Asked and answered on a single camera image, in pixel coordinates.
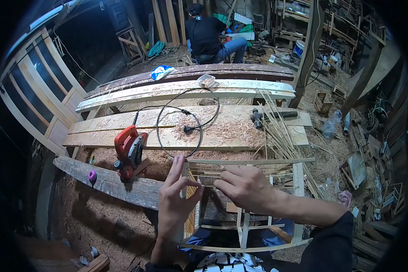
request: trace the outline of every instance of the red electric planer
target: red electric planer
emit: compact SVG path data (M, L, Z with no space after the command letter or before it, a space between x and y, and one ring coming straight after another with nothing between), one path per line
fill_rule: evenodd
M133 171L142 162L142 150L147 142L148 133L139 134L136 129L136 119L133 125L121 131L115 137L115 150L118 160L115 161L115 169L121 177L122 182L128 182L133 175Z

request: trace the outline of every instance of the forearm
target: forearm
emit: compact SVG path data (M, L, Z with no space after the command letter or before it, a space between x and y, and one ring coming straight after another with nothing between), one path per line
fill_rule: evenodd
M272 216L287 218L299 224L326 227L336 222L348 209L342 204L276 191Z
M151 263L155 265L172 265L174 264L174 253L176 247L173 242L168 239L158 237L156 245L151 253Z

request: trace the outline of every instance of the pink cloth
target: pink cloth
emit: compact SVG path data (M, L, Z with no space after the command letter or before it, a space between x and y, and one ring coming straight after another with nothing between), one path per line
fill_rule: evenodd
M351 201L352 201L351 192L349 192L348 190L344 190L343 192L338 193L338 198L340 199L340 201L342 202L344 206L349 208L349 206L351 205Z

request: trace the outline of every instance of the person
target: person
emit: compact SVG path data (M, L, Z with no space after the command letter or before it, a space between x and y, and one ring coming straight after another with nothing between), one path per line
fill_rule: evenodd
M169 175L159 191L158 237L151 254L151 262L146 266L147 272L182 270L179 265L173 263L173 253L176 249L172 239L176 230L185 223L204 191L204 187L198 182L187 177L180 177L184 160L184 155L174 158ZM186 185L196 186L197 190L190 198L182 199L179 192ZM297 197L275 190L262 170L255 167L229 166L227 171L222 172L221 179L214 182L214 185L236 206L250 212L317 226L310 234L313 239L305 248L299 264L274 260L269 252L227 254L191 249L188 251L190 259L185 271L202 272L206 269L209 271L216 269L217 272L219 270L236 272L236 270L231 270L234 264L243 264L245 271L248 272L270 272L273 268L279 272L352 270L353 215L342 204ZM201 240L201 245L213 243L214 246L219 236L225 240L231 239L233 244L237 245L233 247L238 248L237 232L223 231L225 234L216 236L210 234L207 239ZM253 237L248 236L247 247L251 247L250 242L253 242ZM228 270L223 269L224 265L228 265Z
M217 18L201 16L202 5L195 3L189 8L191 19L185 22L187 44L192 58L197 64L212 64L222 62L235 52L233 63L243 63L248 42L239 38L221 44L219 34L228 26Z

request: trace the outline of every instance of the green cloth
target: green cloth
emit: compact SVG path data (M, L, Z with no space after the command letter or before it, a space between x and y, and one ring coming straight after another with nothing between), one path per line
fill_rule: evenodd
M160 55L160 52L162 52L163 48L165 48L165 45L166 45L166 43L164 43L162 41L156 42L156 44L148 52L147 56L152 57L152 56Z

